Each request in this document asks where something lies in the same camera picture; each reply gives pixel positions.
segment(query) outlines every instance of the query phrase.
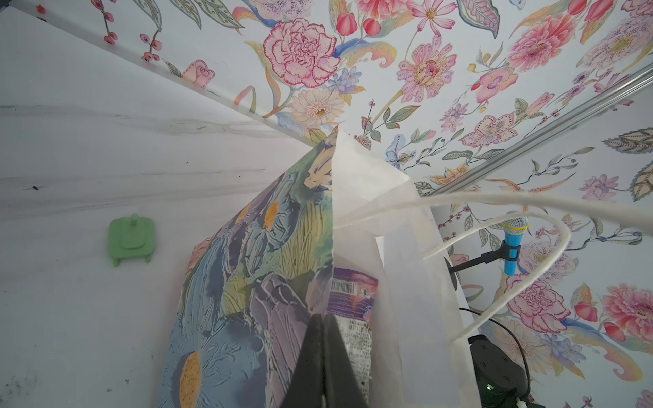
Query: floral paper bag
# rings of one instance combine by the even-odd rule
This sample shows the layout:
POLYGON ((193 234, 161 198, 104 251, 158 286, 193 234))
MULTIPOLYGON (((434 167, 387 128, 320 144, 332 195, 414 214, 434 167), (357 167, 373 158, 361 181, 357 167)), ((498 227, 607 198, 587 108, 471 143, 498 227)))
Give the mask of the floral paper bag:
POLYGON ((195 248, 170 337, 160 408, 281 405, 333 274, 335 136, 195 248))

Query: metal trim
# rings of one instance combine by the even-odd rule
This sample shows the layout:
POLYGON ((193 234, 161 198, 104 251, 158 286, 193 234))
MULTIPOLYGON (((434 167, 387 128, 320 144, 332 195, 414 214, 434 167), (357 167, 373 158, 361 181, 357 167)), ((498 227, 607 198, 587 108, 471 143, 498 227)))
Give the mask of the metal trim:
POLYGON ((479 181, 479 179, 485 177, 495 169, 516 159, 524 153, 538 148, 555 138, 562 137, 564 133, 576 129, 576 127, 581 123, 592 118, 594 115, 610 108, 610 106, 633 93, 642 90, 642 88, 650 84, 653 84, 653 64, 647 65, 633 74, 625 82, 604 91, 582 105, 574 108, 568 114, 561 116, 556 121, 553 121, 542 129, 534 132, 533 135, 528 137, 528 139, 524 139, 507 148, 501 154, 495 156, 495 158, 483 163, 482 165, 476 166, 455 181, 435 190, 430 195, 453 193, 454 191, 461 190, 468 185, 479 181))

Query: blue microphone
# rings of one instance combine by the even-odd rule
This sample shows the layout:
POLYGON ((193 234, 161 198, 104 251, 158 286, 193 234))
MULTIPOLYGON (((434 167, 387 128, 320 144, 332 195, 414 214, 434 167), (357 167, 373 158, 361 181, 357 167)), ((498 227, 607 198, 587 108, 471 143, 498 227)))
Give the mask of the blue microphone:
MULTIPOLYGON (((503 222, 503 230, 505 231, 505 243, 511 247, 518 247, 522 244, 522 235, 526 232, 528 228, 528 218, 519 217, 508 219, 503 222)), ((517 250, 510 250, 510 257, 515 258, 517 256, 517 250)), ((516 261, 505 261, 504 272, 508 276, 513 276, 517 270, 516 261)))

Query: green toy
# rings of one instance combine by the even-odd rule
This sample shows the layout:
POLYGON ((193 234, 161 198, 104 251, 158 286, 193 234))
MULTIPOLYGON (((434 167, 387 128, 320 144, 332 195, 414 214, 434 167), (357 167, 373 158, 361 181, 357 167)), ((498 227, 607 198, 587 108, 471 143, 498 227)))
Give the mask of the green toy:
POLYGON ((154 221, 139 217, 134 213, 131 217, 116 218, 109 224, 109 257, 114 260, 114 266, 126 258, 145 257, 145 262, 152 259, 156 249, 154 236, 154 221))

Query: wallpaper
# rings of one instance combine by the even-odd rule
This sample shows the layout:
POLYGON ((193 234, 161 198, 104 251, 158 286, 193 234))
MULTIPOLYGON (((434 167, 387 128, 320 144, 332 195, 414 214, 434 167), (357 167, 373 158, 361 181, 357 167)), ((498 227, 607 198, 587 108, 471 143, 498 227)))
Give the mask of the wallpaper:
POLYGON ((281 405, 333 275, 331 158, 321 142, 198 245, 159 389, 160 408, 281 405))
MULTIPOLYGON (((520 157, 471 190, 533 191, 589 202, 624 202, 650 209, 653 181, 653 89, 586 122, 562 139, 520 157)), ((521 210, 460 203, 438 208, 445 241, 477 223, 521 210)), ((638 230, 551 208, 523 208, 559 217, 571 243, 541 279, 494 318, 510 328, 526 353, 532 398, 548 408, 653 407, 653 240, 638 230)), ((530 219, 518 274, 502 264, 460 272, 470 306, 484 310, 532 272, 559 240, 558 231, 530 219)), ((455 264, 495 249, 502 228, 487 228, 450 248, 455 264)), ((515 341, 500 327, 482 327, 517 364, 515 341)))
POLYGON ((653 0, 13 4, 310 142, 340 126, 422 195, 653 61, 653 0))

